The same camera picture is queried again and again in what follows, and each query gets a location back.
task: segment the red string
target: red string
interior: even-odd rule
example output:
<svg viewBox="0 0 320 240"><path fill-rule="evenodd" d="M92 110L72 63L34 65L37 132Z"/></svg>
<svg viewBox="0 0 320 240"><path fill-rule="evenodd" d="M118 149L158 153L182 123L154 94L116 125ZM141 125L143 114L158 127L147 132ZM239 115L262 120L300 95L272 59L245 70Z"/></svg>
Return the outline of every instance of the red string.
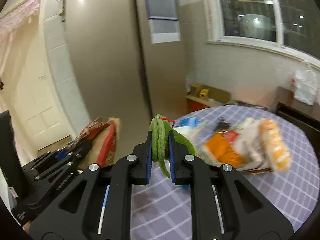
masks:
<svg viewBox="0 0 320 240"><path fill-rule="evenodd" d="M170 120L168 117L159 117L159 119L161 120L167 120L168 122L172 122L172 128L174 127L174 124L175 124L175 120Z"/></svg>

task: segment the floor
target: floor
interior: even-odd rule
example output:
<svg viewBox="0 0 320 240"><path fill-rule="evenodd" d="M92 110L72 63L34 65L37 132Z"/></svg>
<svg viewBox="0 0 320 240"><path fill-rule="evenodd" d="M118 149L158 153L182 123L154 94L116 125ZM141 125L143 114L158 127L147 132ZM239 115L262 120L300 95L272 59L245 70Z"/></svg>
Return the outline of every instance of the floor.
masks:
<svg viewBox="0 0 320 240"><path fill-rule="evenodd" d="M66 143L70 142L72 140L72 138L70 136L67 136L53 144L50 144L49 146L47 147L44 147L43 149L39 150L38 153L37 153L37 156L40 156L46 152L52 152L54 150L57 150L57 149L60 149L60 148L63 148Z"/></svg>

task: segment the purple plaid tablecloth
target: purple plaid tablecloth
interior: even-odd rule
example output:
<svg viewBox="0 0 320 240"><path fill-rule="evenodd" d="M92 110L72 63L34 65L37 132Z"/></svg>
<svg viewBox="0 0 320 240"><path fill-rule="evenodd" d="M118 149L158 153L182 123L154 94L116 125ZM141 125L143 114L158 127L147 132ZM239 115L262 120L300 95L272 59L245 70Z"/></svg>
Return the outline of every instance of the purple plaid tablecloth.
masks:
<svg viewBox="0 0 320 240"><path fill-rule="evenodd" d="M247 117L277 121L292 155L291 169L281 174L270 172L246 178L297 231L316 206L319 193L318 160L304 132L277 115L244 106L206 108L182 118L191 116L208 121L196 146L210 138L218 117L231 124L243 122ZM191 239L191 234L190 190L172 184L153 163L150 184L132 188L131 239L186 240Z"/></svg>

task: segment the white tile wall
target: white tile wall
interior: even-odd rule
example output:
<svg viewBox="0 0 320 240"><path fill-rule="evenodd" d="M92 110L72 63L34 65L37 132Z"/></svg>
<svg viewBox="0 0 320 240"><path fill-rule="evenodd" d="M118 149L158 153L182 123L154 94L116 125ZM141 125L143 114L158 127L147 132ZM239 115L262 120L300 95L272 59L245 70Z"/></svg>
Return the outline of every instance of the white tile wall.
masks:
<svg viewBox="0 0 320 240"><path fill-rule="evenodd" d="M60 83L74 76L67 44L63 44L48 51L52 76L56 83Z"/></svg>
<svg viewBox="0 0 320 240"><path fill-rule="evenodd" d="M51 73L62 103L62 107L72 124L75 133L90 121L90 116L83 102L76 77L73 72L64 23L57 15L58 1L46 0L44 11L44 37L48 50Z"/></svg>
<svg viewBox="0 0 320 240"><path fill-rule="evenodd" d="M75 77L58 83L57 89L67 114L85 108Z"/></svg>
<svg viewBox="0 0 320 240"><path fill-rule="evenodd" d="M77 133L80 133L87 123L90 122L88 113L85 109L77 110L68 116Z"/></svg>
<svg viewBox="0 0 320 240"><path fill-rule="evenodd" d="M178 0L178 5L188 83L204 83L263 106L273 103L277 86L290 88L298 61L258 49L207 44L204 1Z"/></svg>
<svg viewBox="0 0 320 240"><path fill-rule="evenodd" d="M44 20L44 32L47 42L47 50L66 44L62 17L55 15Z"/></svg>
<svg viewBox="0 0 320 240"><path fill-rule="evenodd" d="M46 0L44 8L44 18L52 17L59 14L59 3L58 0Z"/></svg>

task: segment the window frame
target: window frame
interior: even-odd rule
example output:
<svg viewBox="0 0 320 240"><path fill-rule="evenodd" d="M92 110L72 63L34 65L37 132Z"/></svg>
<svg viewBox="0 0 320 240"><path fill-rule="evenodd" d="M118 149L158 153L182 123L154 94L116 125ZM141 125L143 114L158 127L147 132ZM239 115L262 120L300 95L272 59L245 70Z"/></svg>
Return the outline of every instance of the window frame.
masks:
<svg viewBox="0 0 320 240"><path fill-rule="evenodd" d="M250 37L225 35L221 0L204 0L204 6L208 30L208 44L227 44L265 50L293 58L301 62L306 60L310 62L312 67L320 70L320 59L301 50L284 45L284 30L279 0L273 0L273 9L276 22L276 42Z"/></svg>

